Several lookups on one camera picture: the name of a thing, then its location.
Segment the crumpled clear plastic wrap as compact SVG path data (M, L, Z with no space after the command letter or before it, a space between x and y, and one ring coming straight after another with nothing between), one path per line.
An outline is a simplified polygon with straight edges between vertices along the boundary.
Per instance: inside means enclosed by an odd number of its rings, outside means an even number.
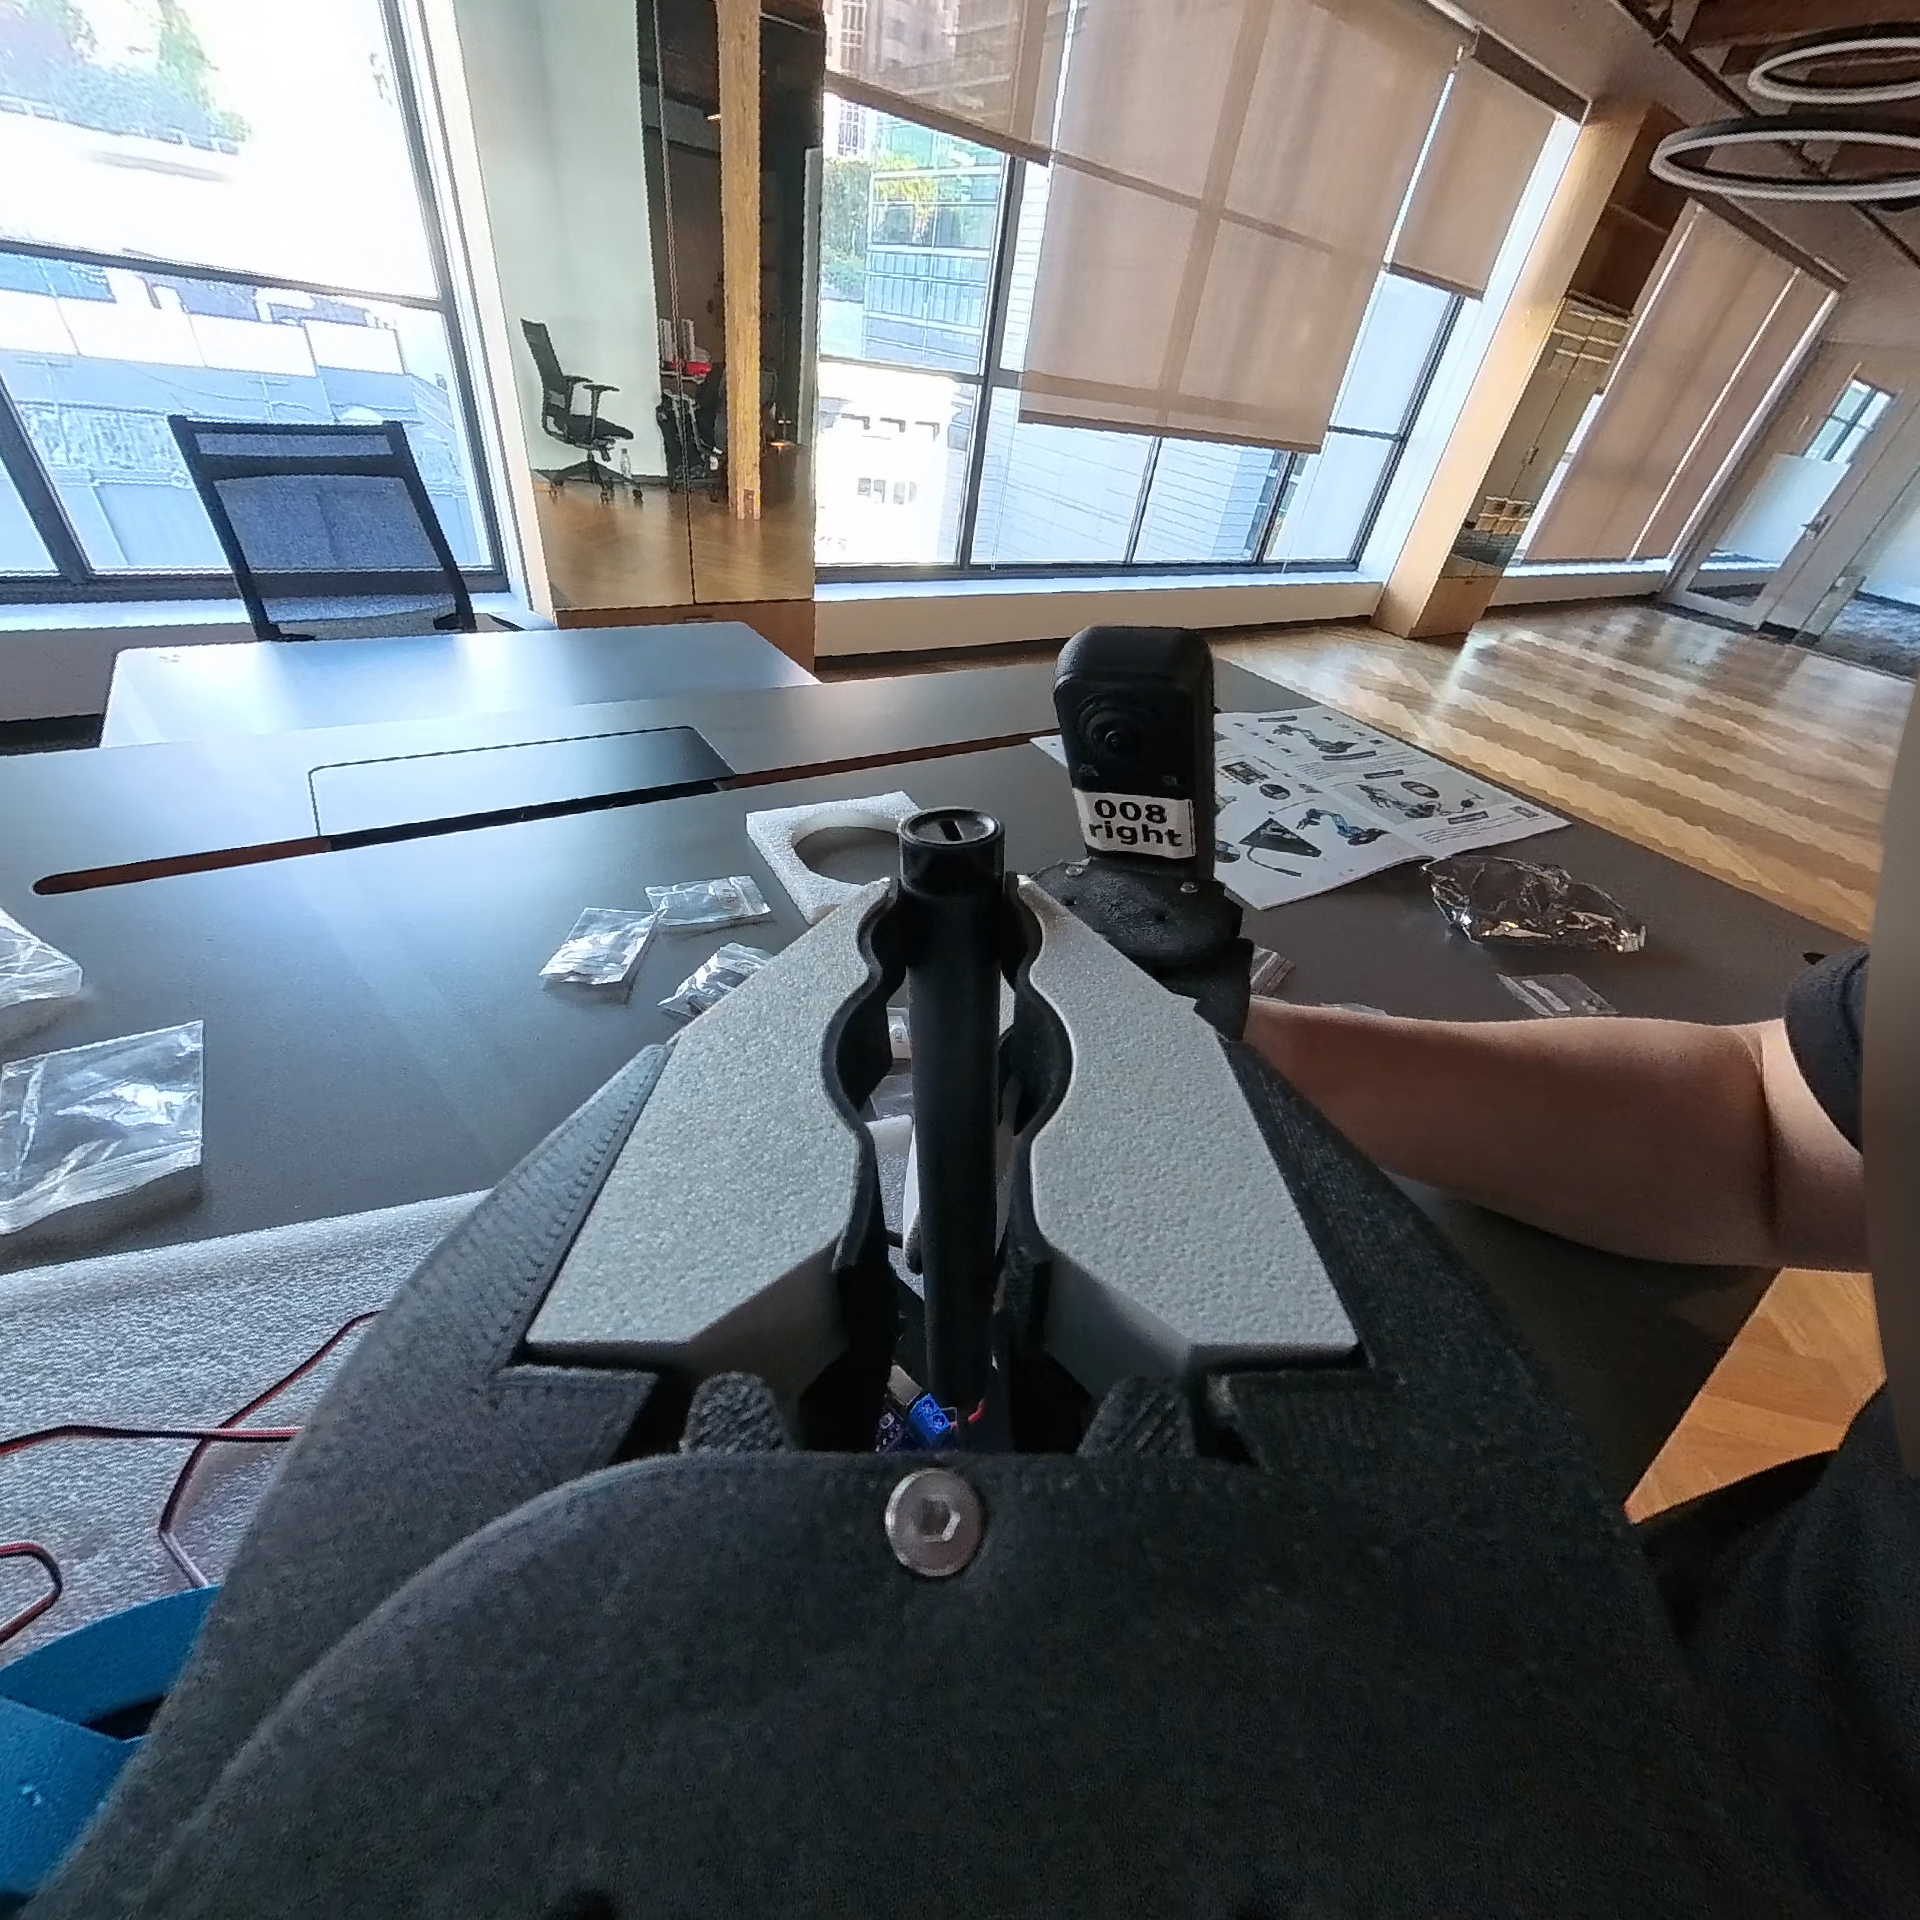
M1564 869L1510 855L1426 861L1431 900L1474 944L1639 952L1648 930L1621 900Z

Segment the group of small parts bags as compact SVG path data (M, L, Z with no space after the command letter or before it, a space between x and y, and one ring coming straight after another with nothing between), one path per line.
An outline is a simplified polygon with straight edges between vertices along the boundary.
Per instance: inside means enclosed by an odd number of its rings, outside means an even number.
M652 940L670 930L738 928L773 916L749 874L688 880L647 890L647 906L588 906L559 948L544 962L541 977L591 991L623 991L632 984ZM661 1008L692 1020L729 997L773 954L748 944L720 944ZM1616 1008L1575 976L1504 976L1501 984L1536 1017L1608 1017Z

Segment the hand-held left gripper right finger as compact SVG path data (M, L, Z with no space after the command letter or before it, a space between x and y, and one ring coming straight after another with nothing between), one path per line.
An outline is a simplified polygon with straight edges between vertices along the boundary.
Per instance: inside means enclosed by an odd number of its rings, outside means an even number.
M1076 1378L1348 1359L1353 1322L1221 1034L1030 878L1072 1072L1029 1148L1044 1348Z

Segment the crumpled large clear bag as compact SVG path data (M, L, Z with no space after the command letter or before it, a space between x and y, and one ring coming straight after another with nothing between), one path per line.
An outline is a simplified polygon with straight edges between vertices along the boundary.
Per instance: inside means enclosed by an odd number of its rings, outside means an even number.
M39 1033L82 994L80 962L2 911L2 1047Z

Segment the black electric screwdriver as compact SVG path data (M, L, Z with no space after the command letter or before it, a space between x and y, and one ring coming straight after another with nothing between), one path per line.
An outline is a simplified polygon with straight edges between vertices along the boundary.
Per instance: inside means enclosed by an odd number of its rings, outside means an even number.
M1001 824L967 807L906 817L901 887L927 1388L969 1417L996 1271Z

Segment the person's black clothing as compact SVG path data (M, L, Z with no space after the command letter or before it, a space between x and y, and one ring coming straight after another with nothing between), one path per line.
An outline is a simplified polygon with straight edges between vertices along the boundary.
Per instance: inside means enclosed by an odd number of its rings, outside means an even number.
M1776 1833L1840 1916L1918 1916L1918 1480L1887 1393L1840 1447L1639 1524Z

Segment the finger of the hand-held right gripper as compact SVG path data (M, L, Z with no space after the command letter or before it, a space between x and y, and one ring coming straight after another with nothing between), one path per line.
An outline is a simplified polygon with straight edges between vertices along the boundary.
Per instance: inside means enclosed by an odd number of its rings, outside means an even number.
M878 1160L881 1226L903 1256L920 1256L914 1122L906 1112L889 1112L868 1120L868 1130Z

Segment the person's right forearm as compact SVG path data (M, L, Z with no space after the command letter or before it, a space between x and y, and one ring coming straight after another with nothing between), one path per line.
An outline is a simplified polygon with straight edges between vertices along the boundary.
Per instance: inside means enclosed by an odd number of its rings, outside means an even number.
M1761 1023L1431 1021L1254 999L1244 1037L1380 1168L1621 1256L1863 1271L1866 948Z

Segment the narrow beige roller blind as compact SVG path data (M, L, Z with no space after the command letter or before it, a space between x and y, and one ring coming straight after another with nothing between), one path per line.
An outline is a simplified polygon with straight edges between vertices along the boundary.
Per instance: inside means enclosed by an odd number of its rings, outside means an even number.
M1450 80L1384 268L1482 297L1557 113L1469 58Z

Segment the beige roller blinds row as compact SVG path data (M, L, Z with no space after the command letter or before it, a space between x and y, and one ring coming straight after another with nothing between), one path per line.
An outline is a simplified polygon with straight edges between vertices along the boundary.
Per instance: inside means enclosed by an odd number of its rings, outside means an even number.
M1831 301L1823 281L1689 206L1524 561L1668 557Z

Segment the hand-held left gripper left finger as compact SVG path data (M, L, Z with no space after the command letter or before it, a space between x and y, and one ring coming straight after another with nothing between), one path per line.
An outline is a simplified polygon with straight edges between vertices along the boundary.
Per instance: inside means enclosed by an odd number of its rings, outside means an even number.
M878 1205L858 1108L890 1069L868 881L668 1052L545 1292L540 1359L813 1381L848 1344L836 1273Z

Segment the black mesh office chair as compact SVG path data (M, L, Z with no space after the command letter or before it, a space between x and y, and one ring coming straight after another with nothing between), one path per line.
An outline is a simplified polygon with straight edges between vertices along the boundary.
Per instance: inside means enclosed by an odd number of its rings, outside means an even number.
M166 424L255 640L504 631L473 610L402 422Z

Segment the flat large clear bag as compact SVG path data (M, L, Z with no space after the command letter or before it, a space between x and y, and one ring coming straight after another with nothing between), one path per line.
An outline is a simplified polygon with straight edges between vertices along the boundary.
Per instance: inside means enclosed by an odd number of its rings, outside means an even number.
M63 1047L2 1069L2 1234L201 1165L202 1023Z

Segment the black office chair behind glass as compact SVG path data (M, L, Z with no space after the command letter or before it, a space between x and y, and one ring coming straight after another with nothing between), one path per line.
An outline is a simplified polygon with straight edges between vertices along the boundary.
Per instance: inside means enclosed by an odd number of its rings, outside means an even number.
M541 382L541 431L583 453L574 465L541 470L549 492L558 496L565 485L584 482L596 487L602 502L610 502L618 488L636 493L638 482L628 454L632 431L602 418L602 398L615 385L561 369L545 325L524 319L519 326Z

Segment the wide beige roller blind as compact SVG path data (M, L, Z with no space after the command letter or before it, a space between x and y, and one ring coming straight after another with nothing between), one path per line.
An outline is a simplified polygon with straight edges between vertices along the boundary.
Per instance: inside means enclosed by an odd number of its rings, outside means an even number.
M1426 5L1076 5L1018 418L1316 450L1464 44Z

